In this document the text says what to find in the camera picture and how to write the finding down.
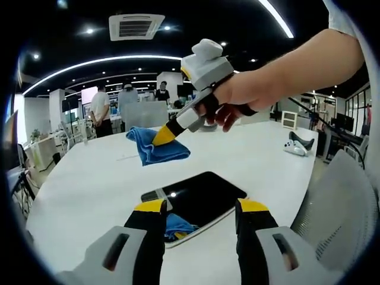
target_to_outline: ceiling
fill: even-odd
[[[270,0],[294,34],[289,39],[271,14],[257,0],[185,1],[64,1],[45,6],[44,17],[30,27],[30,38],[21,57],[21,72],[42,79],[61,69],[82,62],[122,55],[166,55],[183,57],[203,38],[226,42],[224,55],[238,71],[257,69],[267,62],[300,46],[314,34],[328,27],[328,13],[322,0]],[[111,42],[108,18],[116,14],[161,14],[165,16],[153,40]],[[180,62],[167,59],[121,59],[72,69],[59,74],[27,96],[49,94],[57,88],[80,91],[99,83],[114,84],[136,77],[137,81],[155,80],[162,71],[179,70]],[[101,81],[84,83],[99,78]],[[366,68],[337,88],[319,93],[348,97],[367,83]],[[33,82],[24,82],[24,92]],[[147,84],[136,84],[147,87]]]

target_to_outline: person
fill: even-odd
[[[96,137],[101,138],[112,135],[112,124],[110,120],[110,103],[106,88],[98,86],[98,92],[91,100],[91,120],[94,123]]]
[[[376,42],[376,35],[372,34],[373,38],[370,38],[368,31],[364,36],[363,30],[356,25],[360,23],[349,17],[349,14],[357,15],[355,19],[360,21],[358,14],[361,10],[351,9],[348,14],[333,0],[324,2],[330,12],[329,28],[262,68],[240,72],[221,84],[214,94],[219,104],[224,105],[211,114],[208,123],[217,122],[223,126],[224,132],[228,132],[242,116],[234,105],[247,103],[252,110],[259,111],[294,94],[339,85],[351,78],[366,61],[373,115],[365,165],[373,187],[380,190],[380,67],[375,49],[369,46],[369,43],[374,45]],[[204,115],[205,106],[198,106],[198,112]]]
[[[137,101],[138,101],[137,90],[133,88],[130,83],[125,84],[123,90],[121,90],[118,95],[118,112],[122,117],[121,124],[120,124],[120,128],[122,132],[125,132],[125,122],[123,121],[123,118],[125,116],[124,107],[126,104],[137,103]]]
[[[160,89],[156,91],[156,95],[154,98],[158,99],[158,101],[166,101],[166,104],[168,104],[168,100],[170,98],[169,91],[166,90],[167,82],[162,81],[160,84]]]

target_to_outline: blue cloth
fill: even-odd
[[[192,233],[197,230],[198,227],[189,224],[183,218],[177,216],[176,214],[169,214],[166,217],[166,232],[165,236],[170,239],[176,239],[174,235],[177,232],[181,233]]]
[[[152,129],[132,127],[126,133],[126,138],[135,141],[142,165],[169,162],[171,160],[187,159],[190,151],[177,141],[155,147],[152,140],[157,132]]]

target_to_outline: game controller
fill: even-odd
[[[286,151],[288,153],[296,154],[298,156],[307,156],[308,155],[307,149],[299,141],[289,140],[284,145],[284,151]]]

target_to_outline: black cable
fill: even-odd
[[[360,158],[360,161],[362,162],[363,164],[363,170],[365,169],[365,164],[364,164],[364,159],[363,159],[363,156],[362,154],[360,153],[360,151],[357,149],[357,147],[352,143],[350,142],[349,139],[345,138],[343,135],[342,135],[342,131],[336,127],[333,127],[331,126],[328,122],[326,122],[325,120],[323,120],[319,115],[318,113],[310,110],[309,108],[305,107],[303,104],[299,103],[297,100],[293,99],[293,98],[289,98],[290,101],[292,101],[293,103],[297,104],[298,106],[300,106],[302,109],[305,109],[306,111],[308,111],[311,115],[315,116],[318,118],[318,120],[320,120],[322,123],[324,123],[330,130],[334,131],[343,141],[346,141],[349,146],[351,146],[356,152],[357,154],[359,155],[359,158]]]

